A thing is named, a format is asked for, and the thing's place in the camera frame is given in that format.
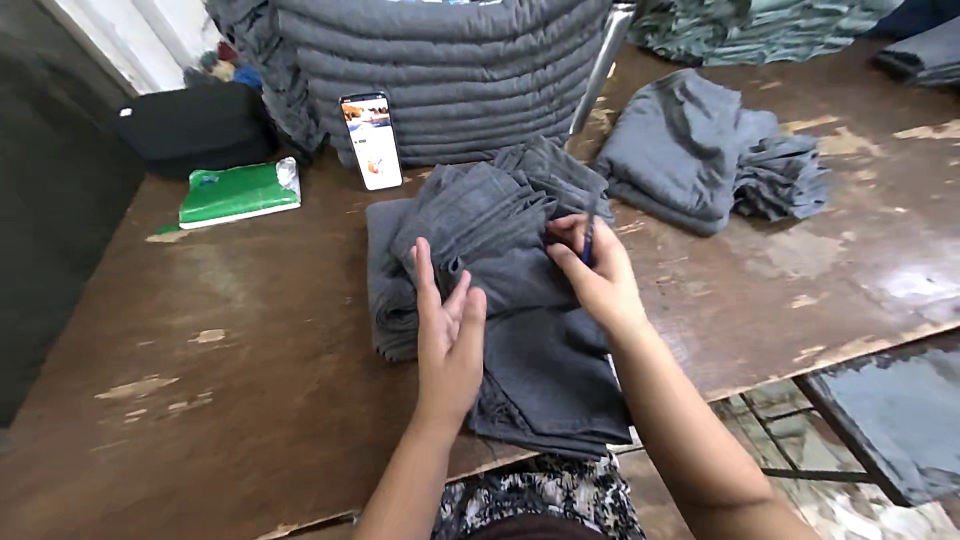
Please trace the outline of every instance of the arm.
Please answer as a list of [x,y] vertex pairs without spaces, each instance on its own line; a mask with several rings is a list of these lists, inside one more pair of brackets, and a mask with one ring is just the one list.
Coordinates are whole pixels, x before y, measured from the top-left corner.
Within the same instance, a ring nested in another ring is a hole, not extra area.
[[430,537],[444,491],[450,447],[483,379],[487,297],[469,288],[464,272],[446,303],[433,279],[430,244],[411,255],[417,263],[417,408],[353,535],[357,540]]
[[[585,224],[585,216],[570,215],[550,231],[580,253]],[[819,538],[777,498],[647,321],[630,258],[613,231],[597,220],[592,269],[563,244],[548,251],[607,332],[636,431],[697,539]]]

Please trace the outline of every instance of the hand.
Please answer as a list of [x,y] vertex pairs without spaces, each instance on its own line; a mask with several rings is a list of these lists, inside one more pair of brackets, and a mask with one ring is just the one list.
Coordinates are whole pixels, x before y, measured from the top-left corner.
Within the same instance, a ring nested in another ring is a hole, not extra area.
[[487,295],[470,286],[464,271],[446,302],[433,278],[430,244],[417,238],[411,249],[417,265],[417,336],[420,393],[411,425],[453,436],[473,407],[483,379],[483,337]]
[[547,225],[548,231],[573,246],[571,251],[563,244],[552,244],[547,246],[547,253],[573,284],[577,299],[590,316],[607,332],[622,335],[646,325],[646,314],[627,250],[602,219],[594,219],[592,269],[580,260],[587,231],[583,214],[571,214]]

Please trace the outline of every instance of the black bag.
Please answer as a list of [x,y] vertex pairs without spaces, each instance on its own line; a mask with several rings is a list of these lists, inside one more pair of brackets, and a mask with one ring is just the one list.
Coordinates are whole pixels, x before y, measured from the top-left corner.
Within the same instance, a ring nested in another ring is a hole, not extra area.
[[115,126],[148,171],[168,178],[262,163],[277,147],[263,101],[240,83],[139,96],[117,112]]

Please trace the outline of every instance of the stack of gray fabric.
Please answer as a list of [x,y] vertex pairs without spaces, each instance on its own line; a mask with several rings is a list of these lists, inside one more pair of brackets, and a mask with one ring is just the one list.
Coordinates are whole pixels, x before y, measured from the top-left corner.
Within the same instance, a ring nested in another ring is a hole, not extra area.
[[780,135],[773,113],[743,109],[740,92],[693,69],[634,94],[594,168],[612,197],[701,236],[731,210],[806,218],[827,200],[816,138]]
[[659,0],[627,39],[694,65],[805,61],[839,51],[902,0]]
[[417,355],[409,251],[430,241],[441,294],[464,268],[487,293],[484,379],[468,416],[476,433],[537,451],[605,455],[630,441],[606,340],[543,249],[546,223],[612,215],[599,175],[542,136],[470,168],[438,165],[414,199],[367,208],[368,296],[376,350]]
[[206,0],[220,34],[263,82],[263,102],[281,130],[307,151],[324,138],[309,104],[306,78],[293,45],[276,32],[276,10],[268,0]]
[[338,100],[371,91],[387,93],[407,165],[488,160],[531,135],[565,138],[612,3],[271,2],[346,165],[355,156]]
[[918,85],[960,83],[960,17],[884,47],[876,61]]

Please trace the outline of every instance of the green packet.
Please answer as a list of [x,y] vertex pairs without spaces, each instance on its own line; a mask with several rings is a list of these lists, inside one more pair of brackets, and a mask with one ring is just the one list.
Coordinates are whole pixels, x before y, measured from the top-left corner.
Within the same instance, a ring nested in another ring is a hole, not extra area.
[[197,229],[300,207],[297,162],[190,173],[190,191],[180,206],[180,228]]

